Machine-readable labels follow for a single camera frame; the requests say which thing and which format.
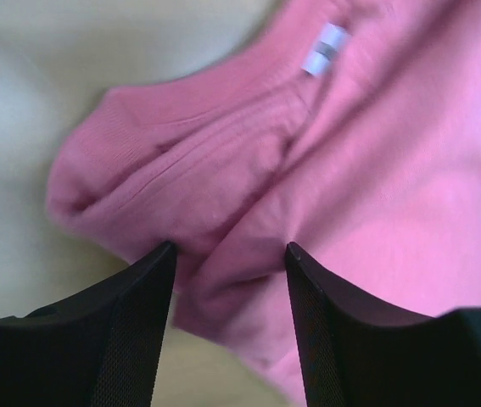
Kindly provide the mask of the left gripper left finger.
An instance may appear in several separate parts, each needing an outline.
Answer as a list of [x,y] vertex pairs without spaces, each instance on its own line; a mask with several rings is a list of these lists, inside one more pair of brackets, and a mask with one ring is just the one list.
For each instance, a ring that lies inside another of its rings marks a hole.
[[148,406],[176,274],[163,243],[79,293],[0,319],[0,406]]

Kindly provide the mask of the pink t-shirt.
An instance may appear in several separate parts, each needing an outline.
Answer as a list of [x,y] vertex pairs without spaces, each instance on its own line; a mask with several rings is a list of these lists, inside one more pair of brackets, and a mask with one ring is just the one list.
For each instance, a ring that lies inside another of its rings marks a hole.
[[287,1],[224,62],[109,90],[47,207],[127,262],[174,242],[175,325],[304,405],[288,243],[406,309],[481,306],[481,1]]

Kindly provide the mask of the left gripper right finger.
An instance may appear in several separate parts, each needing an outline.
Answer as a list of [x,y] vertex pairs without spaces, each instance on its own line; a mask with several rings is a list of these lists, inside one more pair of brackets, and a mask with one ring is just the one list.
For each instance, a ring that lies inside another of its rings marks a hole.
[[432,318],[285,252],[309,406],[481,406],[481,308]]

